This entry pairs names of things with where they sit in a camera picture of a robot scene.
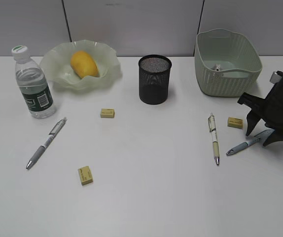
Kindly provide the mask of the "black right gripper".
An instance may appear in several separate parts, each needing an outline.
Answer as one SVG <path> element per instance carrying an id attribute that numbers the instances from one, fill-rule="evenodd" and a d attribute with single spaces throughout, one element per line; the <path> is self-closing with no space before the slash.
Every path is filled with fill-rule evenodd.
<path id="1" fill-rule="evenodd" d="M 262 119 L 268 127 L 274 129 L 274 132 L 268 136 L 262 146 L 266 147 L 272 143 L 283 141 L 283 77 L 274 84 L 264 99 L 243 93 L 238 99 L 238 103 L 251 108 L 247 114 L 246 136 L 251 134 Z"/>

